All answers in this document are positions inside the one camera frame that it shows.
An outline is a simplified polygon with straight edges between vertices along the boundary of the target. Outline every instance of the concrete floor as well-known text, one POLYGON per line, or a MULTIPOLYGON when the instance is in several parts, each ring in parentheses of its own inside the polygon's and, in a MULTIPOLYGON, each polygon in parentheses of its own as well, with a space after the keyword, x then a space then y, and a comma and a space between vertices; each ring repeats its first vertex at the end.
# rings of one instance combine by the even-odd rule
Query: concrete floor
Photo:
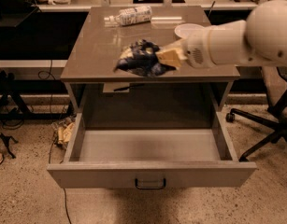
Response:
MULTIPOLYGON (((231 107, 243 107, 270 117, 265 102, 243 105, 244 98, 229 98, 227 103, 225 114, 231 107)), ((225 125, 237 155, 269 132, 239 117, 225 125)), ((16 130, 3 129, 0 122, 0 131, 19 140, 11 145, 16 159, 7 155, 0 141, 5 154, 0 165, 0 223, 69 223, 64 190, 46 171, 53 137, 50 121, 27 120, 16 130)), ((64 154, 52 146, 51 162, 59 163, 64 154)), ((287 224, 287 145, 283 140, 269 144, 250 160, 258 170, 240 188, 67 189, 71 223, 287 224)))

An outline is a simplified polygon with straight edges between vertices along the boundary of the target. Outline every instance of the black handle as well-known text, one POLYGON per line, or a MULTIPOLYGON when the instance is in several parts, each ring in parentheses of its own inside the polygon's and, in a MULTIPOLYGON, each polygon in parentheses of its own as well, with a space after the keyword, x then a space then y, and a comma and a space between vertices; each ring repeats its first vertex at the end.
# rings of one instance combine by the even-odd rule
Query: black handle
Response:
POLYGON ((143 187, 143 186, 140 186, 138 185, 138 180, 137 178, 135 179, 135 186, 137 189, 140 189, 140 190, 151 190, 151 189, 164 189, 165 186, 166 186, 166 181, 165 181, 165 178, 163 179, 163 185, 162 186, 159 186, 159 187, 143 187))

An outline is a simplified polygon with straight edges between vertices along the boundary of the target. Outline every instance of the white bottle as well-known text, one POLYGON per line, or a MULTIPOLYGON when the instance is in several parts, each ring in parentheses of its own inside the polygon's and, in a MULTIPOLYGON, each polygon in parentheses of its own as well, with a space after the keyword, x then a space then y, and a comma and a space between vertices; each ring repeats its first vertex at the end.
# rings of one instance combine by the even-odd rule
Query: white bottle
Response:
POLYGON ((112 26, 127 26, 131 24, 150 21, 152 16, 150 6, 127 8, 119 11, 118 16, 109 16, 112 26))

